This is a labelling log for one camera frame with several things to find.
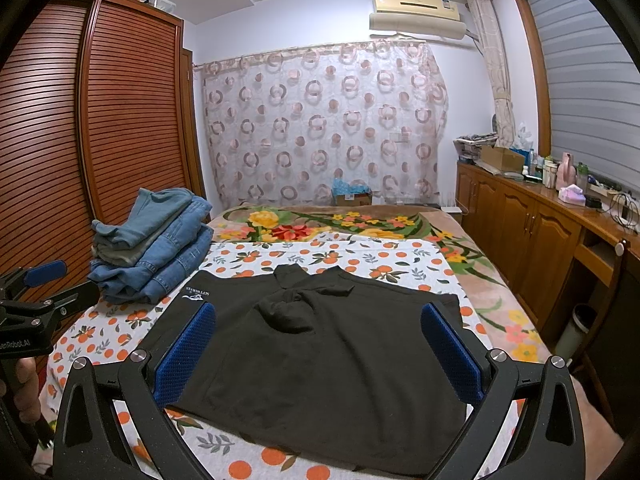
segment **cardboard box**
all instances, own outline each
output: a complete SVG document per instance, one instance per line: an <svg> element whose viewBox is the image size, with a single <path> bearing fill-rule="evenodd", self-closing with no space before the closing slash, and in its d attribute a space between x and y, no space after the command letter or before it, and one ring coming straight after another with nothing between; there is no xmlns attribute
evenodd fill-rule
<svg viewBox="0 0 640 480"><path fill-rule="evenodd" d="M515 171L522 173L525 158L519 153L512 152L508 148L492 148L483 146L480 153L480 160L500 171Z"/></svg>
<svg viewBox="0 0 640 480"><path fill-rule="evenodd" d="M357 193L352 195L335 195L335 205L356 207L359 205L371 205L371 193Z"/></svg>

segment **metal bolt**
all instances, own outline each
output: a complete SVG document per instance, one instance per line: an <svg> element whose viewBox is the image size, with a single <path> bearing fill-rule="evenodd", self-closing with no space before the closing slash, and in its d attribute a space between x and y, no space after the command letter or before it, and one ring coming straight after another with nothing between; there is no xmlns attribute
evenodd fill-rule
<svg viewBox="0 0 640 480"><path fill-rule="evenodd" d="M552 355L551 364L556 368L564 368L564 359L562 359L559 355Z"/></svg>
<svg viewBox="0 0 640 480"><path fill-rule="evenodd" d="M507 352L504 350L500 350L499 348L494 348L489 352L491 359L494 361L498 361L499 363L507 360Z"/></svg>
<svg viewBox="0 0 640 480"><path fill-rule="evenodd" d="M134 350L133 352L131 352L129 358L133 362L139 363L140 361L144 361L146 359L146 352L142 348Z"/></svg>
<svg viewBox="0 0 640 480"><path fill-rule="evenodd" d="M73 368L79 370L80 368L84 368L86 366L86 357L79 357L72 364Z"/></svg>

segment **sheer curtain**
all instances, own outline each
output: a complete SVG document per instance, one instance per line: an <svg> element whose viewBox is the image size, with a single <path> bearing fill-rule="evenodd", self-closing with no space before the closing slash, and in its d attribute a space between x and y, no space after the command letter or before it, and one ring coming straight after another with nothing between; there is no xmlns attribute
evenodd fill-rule
<svg viewBox="0 0 640 480"><path fill-rule="evenodd" d="M202 97L220 199L329 204L334 178L437 192L447 89L420 41L329 44L211 62Z"/></svg>
<svg viewBox="0 0 640 480"><path fill-rule="evenodd" d="M495 145L509 148L515 138L515 122L507 60L498 19L491 0L466 0L466 2L478 30L480 49L489 73L491 88L494 91L495 117L498 123L498 140Z"/></svg>

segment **window blind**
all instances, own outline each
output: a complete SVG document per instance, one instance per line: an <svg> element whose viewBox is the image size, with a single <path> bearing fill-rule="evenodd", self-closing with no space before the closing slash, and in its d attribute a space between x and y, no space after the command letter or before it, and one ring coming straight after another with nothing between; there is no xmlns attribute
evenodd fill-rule
<svg viewBox="0 0 640 480"><path fill-rule="evenodd" d="M551 150L640 189L640 73L589 0L527 0L542 43Z"/></svg>

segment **finger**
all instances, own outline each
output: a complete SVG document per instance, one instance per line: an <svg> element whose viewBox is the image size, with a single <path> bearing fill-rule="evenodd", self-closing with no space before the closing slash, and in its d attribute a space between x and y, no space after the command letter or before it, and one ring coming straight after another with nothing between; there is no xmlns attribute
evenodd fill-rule
<svg viewBox="0 0 640 480"><path fill-rule="evenodd" d="M27 410L33 404L40 404L38 400L38 376L32 375L29 380L14 395L14 404L19 411Z"/></svg>
<svg viewBox="0 0 640 480"><path fill-rule="evenodd" d="M31 376L36 375L36 361L33 357L18 359L15 364L15 376L22 384L27 382Z"/></svg>
<svg viewBox="0 0 640 480"><path fill-rule="evenodd" d="M40 404L34 404L20 412L20 420L25 424L35 424L40 418Z"/></svg>

